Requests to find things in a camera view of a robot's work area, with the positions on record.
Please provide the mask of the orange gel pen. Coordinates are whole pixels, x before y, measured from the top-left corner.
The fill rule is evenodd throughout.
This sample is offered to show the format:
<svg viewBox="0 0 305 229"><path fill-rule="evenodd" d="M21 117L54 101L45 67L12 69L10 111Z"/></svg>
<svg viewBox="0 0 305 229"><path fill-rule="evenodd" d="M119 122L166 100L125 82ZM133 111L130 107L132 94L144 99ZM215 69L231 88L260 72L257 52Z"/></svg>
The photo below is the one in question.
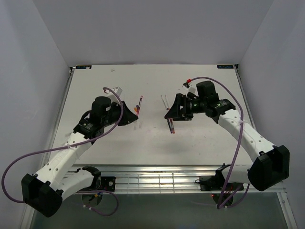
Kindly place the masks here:
<svg viewBox="0 0 305 229"><path fill-rule="evenodd" d="M175 134L175 129L174 129L174 125L173 125L173 120L170 119L170 124L171 124L171 129L172 129L172 133Z"/></svg>

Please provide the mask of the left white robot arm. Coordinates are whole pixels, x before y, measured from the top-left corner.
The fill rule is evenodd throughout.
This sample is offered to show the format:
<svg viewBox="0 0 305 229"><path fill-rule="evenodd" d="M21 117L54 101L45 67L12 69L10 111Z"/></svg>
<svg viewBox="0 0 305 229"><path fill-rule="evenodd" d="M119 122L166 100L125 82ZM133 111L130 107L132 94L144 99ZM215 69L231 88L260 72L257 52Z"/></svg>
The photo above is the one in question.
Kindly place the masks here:
<svg viewBox="0 0 305 229"><path fill-rule="evenodd" d="M78 191L98 191L102 187L101 172L84 166L69 177L74 163L101 137L105 128L131 124L138 119L120 99L122 89L105 88L107 96L96 97L74 127L62 149L35 174L26 174L22 181L23 201L46 217L53 216L63 201Z"/></svg>

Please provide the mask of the purple gel pen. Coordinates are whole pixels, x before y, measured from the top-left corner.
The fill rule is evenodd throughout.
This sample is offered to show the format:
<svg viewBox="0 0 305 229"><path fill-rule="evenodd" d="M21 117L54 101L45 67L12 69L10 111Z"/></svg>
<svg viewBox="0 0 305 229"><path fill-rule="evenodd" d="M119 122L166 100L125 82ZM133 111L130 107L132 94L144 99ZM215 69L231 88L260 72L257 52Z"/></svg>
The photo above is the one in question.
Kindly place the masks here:
<svg viewBox="0 0 305 229"><path fill-rule="evenodd" d="M173 131L172 131L172 127L171 127L171 123L170 123L169 119L167 119L167 124L168 124L169 130L170 130L170 133L172 134Z"/></svg>

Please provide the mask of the red gel pen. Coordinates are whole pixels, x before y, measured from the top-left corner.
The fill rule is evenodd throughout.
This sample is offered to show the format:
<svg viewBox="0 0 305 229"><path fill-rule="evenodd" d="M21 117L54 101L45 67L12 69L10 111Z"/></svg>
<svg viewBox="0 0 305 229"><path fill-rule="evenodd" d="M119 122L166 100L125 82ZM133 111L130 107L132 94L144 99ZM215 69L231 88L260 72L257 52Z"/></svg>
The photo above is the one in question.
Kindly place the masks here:
<svg viewBox="0 0 305 229"><path fill-rule="evenodd" d="M143 95L141 95L140 99L139 99L139 103L137 106L137 116L139 116L140 113L140 108L141 108L141 104L142 104L142 99L143 99Z"/></svg>

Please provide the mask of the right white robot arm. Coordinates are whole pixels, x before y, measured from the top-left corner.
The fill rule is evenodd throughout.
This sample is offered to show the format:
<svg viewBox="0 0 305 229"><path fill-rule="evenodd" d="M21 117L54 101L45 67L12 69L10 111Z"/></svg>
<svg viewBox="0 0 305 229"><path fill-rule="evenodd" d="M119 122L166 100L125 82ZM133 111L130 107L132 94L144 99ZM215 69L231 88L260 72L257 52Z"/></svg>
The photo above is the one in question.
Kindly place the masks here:
<svg viewBox="0 0 305 229"><path fill-rule="evenodd" d="M236 183L264 191L289 177L290 152L285 146L276 146L245 123L229 100L219 99L213 82L200 82L196 89L197 95L191 91L176 94L164 118L190 121L194 114L205 114L237 140L252 161L252 165L223 164L214 176L202 182L206 190L227 189Z"/></svg>

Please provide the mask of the orange capped white marker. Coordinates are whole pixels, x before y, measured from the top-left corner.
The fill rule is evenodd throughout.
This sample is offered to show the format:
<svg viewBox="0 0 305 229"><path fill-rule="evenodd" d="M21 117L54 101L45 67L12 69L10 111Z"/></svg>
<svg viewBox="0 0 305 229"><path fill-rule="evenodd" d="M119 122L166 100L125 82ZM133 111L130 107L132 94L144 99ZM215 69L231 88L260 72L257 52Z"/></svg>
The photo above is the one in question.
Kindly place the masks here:
<svg viewBox="0 0 305 229"><path fill-rule="evenodd" d="M168 99L167 99L166 95L165 95L165 103L166 103L166 109L169 110L170 107L169 107L169 103L168 103Z"/></svg>

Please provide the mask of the blue capped white marker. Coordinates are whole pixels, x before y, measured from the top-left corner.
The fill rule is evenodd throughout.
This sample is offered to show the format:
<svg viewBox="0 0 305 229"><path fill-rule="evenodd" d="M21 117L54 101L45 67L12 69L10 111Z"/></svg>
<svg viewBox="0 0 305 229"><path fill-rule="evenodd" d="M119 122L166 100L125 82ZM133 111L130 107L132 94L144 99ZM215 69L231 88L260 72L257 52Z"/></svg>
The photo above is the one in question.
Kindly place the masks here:
<svg viewBox="0 0 305 229"><path fill-rule="evenodd" d="M162 96L162 95L161 95L161 99L162 99L162 102L163 102L163 105L164 105L165 109L167 110L167 109L168 109L168 107L167 107L166 102L165 102L165 100L164 100L164 98L163 98L163 96Z"/></svg>

